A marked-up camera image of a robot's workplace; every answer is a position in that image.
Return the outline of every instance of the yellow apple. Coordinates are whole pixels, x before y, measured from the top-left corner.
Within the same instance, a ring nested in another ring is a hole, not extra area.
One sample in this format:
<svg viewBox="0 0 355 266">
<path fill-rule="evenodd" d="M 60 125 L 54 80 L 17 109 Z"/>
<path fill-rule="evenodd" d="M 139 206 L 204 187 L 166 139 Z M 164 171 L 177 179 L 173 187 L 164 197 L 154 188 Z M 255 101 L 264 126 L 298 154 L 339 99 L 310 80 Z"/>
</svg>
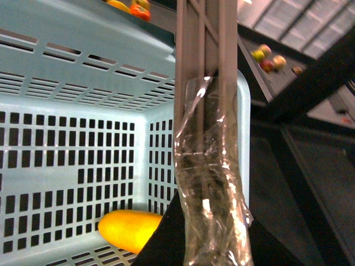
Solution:
<svg viewBox="0 0 355 266">
<path fill-rule="evenodd" d="M 276 70 L 279 70 L 281 68 L 283 68 L 286 65 L 286 59 L 281 56 L 281 55 L 277 55 L 275 56 L 273 59 L 273 65 L 275 66 Z"/>
<path fill-rule="evenodd" d="M 264 60 L 265 55 L 262 51 L 256 50 L 251 53 L 251 55 L 254 57 L 254 59 L 259 63 Z"/>
</svg>

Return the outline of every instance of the orange fruit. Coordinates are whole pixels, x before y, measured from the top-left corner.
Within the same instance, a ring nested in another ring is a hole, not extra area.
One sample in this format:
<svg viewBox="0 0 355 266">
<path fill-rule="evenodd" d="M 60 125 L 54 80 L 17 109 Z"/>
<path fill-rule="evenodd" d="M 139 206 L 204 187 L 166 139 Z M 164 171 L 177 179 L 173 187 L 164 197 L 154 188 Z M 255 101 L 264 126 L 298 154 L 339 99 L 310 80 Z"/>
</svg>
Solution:
<svg viewBox="0 0 355 266">
<path fill-rule="evenodd" d="M 138 254 L 157 229 L 161 215 L 121 209 L 106 214 L 99 232 L 110 244 Z"/>
</svg>

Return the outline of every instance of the yellow fruit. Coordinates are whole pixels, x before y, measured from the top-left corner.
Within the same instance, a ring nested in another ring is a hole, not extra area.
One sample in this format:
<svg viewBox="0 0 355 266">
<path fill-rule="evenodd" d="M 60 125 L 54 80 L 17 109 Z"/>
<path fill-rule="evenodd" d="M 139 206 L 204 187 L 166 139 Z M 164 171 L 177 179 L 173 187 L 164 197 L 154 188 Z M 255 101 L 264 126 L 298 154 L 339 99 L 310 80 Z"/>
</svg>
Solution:
<svg viewBox="0 0 355 266">
<path fill-rule="evenodd" d="M 255 60 L 256 60 L 258 63 L 261 62 L 261 61 L 263 61 L 264 58 L 265 58 L 264 53 L 263 53 L 262 51 L 260 51 L 260 50 L 256 50 L 256 51 L 252 52 L 251 55 L 255 58 Z"/>
<path fill-rule="evenodd" d="M 121 3 L 117 0 L 107 0 L 106 3 L 110 4 L 113 7 L 121 9 L 124 12 L 131 13 L 131 10 L 124 3 Z"/>
<path fill-rule="evenodd" d="M 272 61 L 276 70 L 279 70 L 286 65 L 286 59 L 281 55 L 275 56 Z"/>
<path fill-rule="evenodd" d="M 99 232 L 110 244 L 138 254 L 158 227 L 162 216 L 121 209 L 106 214 Z"/>
<path fill-rule="evenodd" d="M 150 3 L 148 0 L 132 0 L 132 4 L 138 4 L 146 10 L 150 10 Z"/>
</svg>

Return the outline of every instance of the red apple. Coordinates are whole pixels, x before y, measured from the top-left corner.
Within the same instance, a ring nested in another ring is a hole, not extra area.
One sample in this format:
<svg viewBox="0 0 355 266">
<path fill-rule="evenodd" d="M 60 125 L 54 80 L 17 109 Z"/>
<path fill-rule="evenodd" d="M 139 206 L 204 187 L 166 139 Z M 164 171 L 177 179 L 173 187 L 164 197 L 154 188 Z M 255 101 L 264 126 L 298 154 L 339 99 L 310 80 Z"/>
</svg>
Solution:
<svg viewBox="0 0 355 266">
<path fill-rule="evenodd" d="M 260 63 L 260 67 L 266 73 L 272 72 L 275 69 L 275 66 L 271 60 L 264 60 Z"/>
</svg>

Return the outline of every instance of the ceiling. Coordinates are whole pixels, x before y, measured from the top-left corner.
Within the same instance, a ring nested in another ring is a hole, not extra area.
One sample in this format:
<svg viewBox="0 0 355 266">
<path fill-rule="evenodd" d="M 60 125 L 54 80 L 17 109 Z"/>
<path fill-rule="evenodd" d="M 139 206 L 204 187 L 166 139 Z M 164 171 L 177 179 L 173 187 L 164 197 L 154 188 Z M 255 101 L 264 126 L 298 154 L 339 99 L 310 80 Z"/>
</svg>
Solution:
<svg viewBox="0 0 355 266">
<path fill-rule="evenodd" d="M 176 9 L 176 0 L 152 2 Z M 355 0 L 239 0 L 238 20 L 318 58 L 355 25 Z"/>
</svg>

